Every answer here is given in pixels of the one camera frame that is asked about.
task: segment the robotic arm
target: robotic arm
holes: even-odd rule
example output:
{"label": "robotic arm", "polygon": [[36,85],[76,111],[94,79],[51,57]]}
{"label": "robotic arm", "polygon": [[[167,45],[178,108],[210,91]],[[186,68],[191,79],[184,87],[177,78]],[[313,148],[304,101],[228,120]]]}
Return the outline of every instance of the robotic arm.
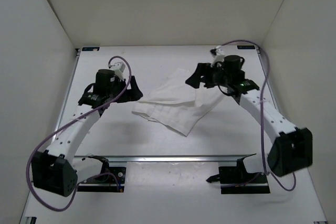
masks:
{"label": "robotic arm", "polygon": [[[98,70],[96,82],[85,88],[71,120],[111,101],[125,88],[125,64],[118,62],[109,67]],[[143,96],[134,76],[131,77],[130,85],[131,89],[126,90],[116,100],[117,103],[137,101]],[[73,162],[73,158],[86,134],[107,108],[108,105],[78,120],[60,132],[44,152],[36,152],[31,162],[35,187],[67,197],[78,182],[106,172],[109,164],[103,157],[89,156],[78,162]]]}
{"label": "robotic arm", "polygon": [[[199,63],[195,72],[185,83],[198,89],[204,87],[225,87],[226,96],[232,97],[260,124],[260,91],[252,80],[245,79],[243,57],[225,56],[220,49],[212,49],[213,63]],[[282,116],[269,102],[264,106],[264,129],[272,141],[267,156],[267,172],[281,177],[312,164],[312,134],[307,128],[299,129]],[[247,173],[264,172],[262,156],[251,155],[237,161],[237,166]]]}

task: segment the folded towel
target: folded towel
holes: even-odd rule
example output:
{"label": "folded towel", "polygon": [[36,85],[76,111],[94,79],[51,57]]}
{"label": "folded towel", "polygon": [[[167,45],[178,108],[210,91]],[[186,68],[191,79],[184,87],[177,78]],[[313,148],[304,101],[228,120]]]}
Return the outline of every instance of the folded towel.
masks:
{"label": "folded towel", "polygon": [[177,69],[167,81],[139,100],[132,112],[188,136],[197,121],[223,98],[218,89],[193,89],[185,84],[190,72]]}

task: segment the white wall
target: white wall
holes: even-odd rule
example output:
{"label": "white wall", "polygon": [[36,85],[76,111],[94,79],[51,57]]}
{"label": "white wall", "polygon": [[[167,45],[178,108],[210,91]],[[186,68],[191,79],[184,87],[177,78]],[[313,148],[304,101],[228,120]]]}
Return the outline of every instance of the white wall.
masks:
{"label": "white wall", "polygon": [[83,45],[261,42],[282,0],[50,0],[69,38]]}
{"label": "white wall", "polygon": [[285,0],[264,46],[282,107],[313,133],[317,193],[336,223],[336,0]]}
{"label": "white wall", "polygon": [[53,130],[75,50],[46,0],[0,0],[0,223],[18,223],[30,152]]}

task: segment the white cloth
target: white cloth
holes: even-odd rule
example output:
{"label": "white cloth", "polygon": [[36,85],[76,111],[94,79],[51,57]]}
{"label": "white cloth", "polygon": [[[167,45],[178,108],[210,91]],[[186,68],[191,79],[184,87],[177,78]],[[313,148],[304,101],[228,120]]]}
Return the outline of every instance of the white cloth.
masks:
{"label": "white cloth", "polygon": [[188,70],[177,69],[165,84],[139,100],[132,112],[187,136],[197,121],[224,97],[217,88],[194,89],[186,85],[190,75]]}

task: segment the white table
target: white table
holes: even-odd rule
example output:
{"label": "white table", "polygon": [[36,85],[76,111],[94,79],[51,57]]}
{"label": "white table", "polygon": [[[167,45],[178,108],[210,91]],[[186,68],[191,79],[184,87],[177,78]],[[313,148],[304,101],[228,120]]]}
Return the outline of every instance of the white table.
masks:
{"label": "white table", "polygon": [[[193,72],[198,62],[210,62],[211,48],[101,47],[99,51],[81,52],[61,125],[72,116],[97,70],[107,68],[110,57],[120,55],[129,61],[138,86],[146,95],[176,68]],[[256,50],[226,46],[224,51],[244,57],[246,77],[261,86],[264,73]],[[268,88],[265,97],[271,99]],[[225,98],[206,114],[188,137],[132,114],[132,107],[133,103],[113,104],[93,126],[76,155],[93,153],[110,157],[111,161],[166,162],[128,162],[124,193],[78,193],[70,209],[62,214],[47,210],[30,196],[24,216],[37,217],[38,224],[306,224],[326,220],[307,170],[297,172],[298,186],[291,193],[283,191],[271,177],[271,194],[266,195],[221,195],[218,184],[205,181],[218,173],[217,161],[260,152],[259,124],[233,99]],[[268,138],[266,149],[270,149]],[[292,177],[285,176],[281,181],[290,187]],[[68,200],[39,192],[54,206],[64,206]]]}

